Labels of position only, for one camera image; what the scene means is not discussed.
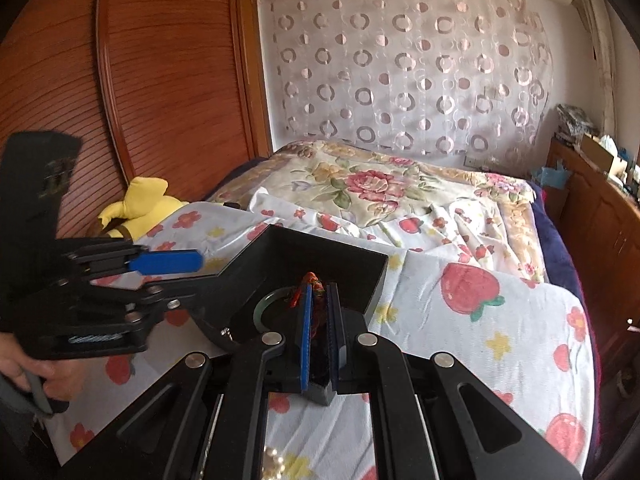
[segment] black box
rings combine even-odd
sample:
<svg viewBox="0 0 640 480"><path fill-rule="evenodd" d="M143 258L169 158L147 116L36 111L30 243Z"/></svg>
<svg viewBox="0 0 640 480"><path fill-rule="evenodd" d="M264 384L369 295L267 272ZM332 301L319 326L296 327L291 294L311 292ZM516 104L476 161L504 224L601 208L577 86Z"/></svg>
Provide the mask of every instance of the black box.
<svg viewBox="0 0 640 480"><path fill-rule="evenodd" d="M264 296L314 272L323 283L336 283L341 306L361 312L368 324L387 261L386 254L269 225L220 271L210 305L194 320L210 341L233 352L258 335L254 309Z"/></svg>

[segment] bed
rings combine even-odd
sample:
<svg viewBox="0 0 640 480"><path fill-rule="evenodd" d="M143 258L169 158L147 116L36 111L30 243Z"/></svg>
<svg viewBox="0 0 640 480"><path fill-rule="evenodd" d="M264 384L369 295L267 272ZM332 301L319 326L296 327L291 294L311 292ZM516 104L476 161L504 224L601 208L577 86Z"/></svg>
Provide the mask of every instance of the bed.
<svg viewBox="0 0 640 480"><path fill-rule="evenodd" d="M196 248L206 259L203 273L221 270L270 223L387 254L370 330L408 353L452 352L582 471L594 429L591 339L579 291L549 283L556 273L545 268L535 199L522 180L296 142L209 202L175 212L139 243ZM460 266L475 268L486 298L449 294L447 276ZM137 288L159 279L129 273L99 283ZM60 461L195 350L221 352L177 310L154 329L147 352L95 360L81 397L47 423ZM272 394L269 406L266 445L283 455L285 478L376 477L366 396L322 407Z"/></svg>

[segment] yellow plush toy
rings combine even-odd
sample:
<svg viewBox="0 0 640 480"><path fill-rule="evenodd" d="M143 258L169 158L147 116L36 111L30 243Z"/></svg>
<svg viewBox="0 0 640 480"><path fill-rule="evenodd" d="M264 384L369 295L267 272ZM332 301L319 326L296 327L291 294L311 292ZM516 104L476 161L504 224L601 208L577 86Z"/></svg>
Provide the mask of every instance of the yellow plush toy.
<svg viewBox="0 0 640 480"><path fill-rule="evenodd" d="M162 178L134 178L124 200L108 205L98 215L103 229L114 218L127 219L117 228L108 231L107 236L137 240L171 213L188 204L172 196L164 196L168 186L169 183Z"/></svg>

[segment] louvered wooden panel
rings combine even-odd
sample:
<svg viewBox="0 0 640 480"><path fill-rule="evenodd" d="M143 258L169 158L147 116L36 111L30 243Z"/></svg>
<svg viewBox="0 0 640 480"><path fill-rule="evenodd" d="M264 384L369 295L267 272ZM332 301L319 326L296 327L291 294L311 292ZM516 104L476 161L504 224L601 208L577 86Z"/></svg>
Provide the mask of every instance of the louvered wooden panel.
<svg viewBox="0 0 640 480"><path fill-rule="evenodd" d="M202 199L254 156L235 0L98 0L97 12L100 82L123 167L167 179L182 200Z"/></svg>
<svg viewBox="0 0 640 480"><path fill-rule="evenodd" d="M84 144L60 211L59 236L84 235L124 193L97 80L95 0L29 0L0 44L0 142L55 129Z"/></svg>

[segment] white strawberry sheet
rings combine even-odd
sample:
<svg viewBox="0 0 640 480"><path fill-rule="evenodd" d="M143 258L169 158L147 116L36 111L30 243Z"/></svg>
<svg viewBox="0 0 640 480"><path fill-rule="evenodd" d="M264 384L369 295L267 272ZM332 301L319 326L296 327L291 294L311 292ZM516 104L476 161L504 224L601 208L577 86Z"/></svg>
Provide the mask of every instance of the white strawberry sheet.
<svg viewBox="0 0 640 480"><path fill-rule="evenodd" d="M218 272L276 222L388 254L370 330L411 354L452 353L583 470L594 410L593 355L583 310L568 291L528 280L514 267L497 207L457 200L434 206L428 215L359 228L261 188L249 211L193 203L138 242L154 250L198 249L206 259L201 273ZM137 288L142 281L132 272L100 283ZM60 462L196 350L220 354L187 314L173 311L153 330L148 351L94 360L83 393L47 423ZM289 480L376 478L366 396L336 397L322 407L274 394L266 445L284 455Z"/></svg>

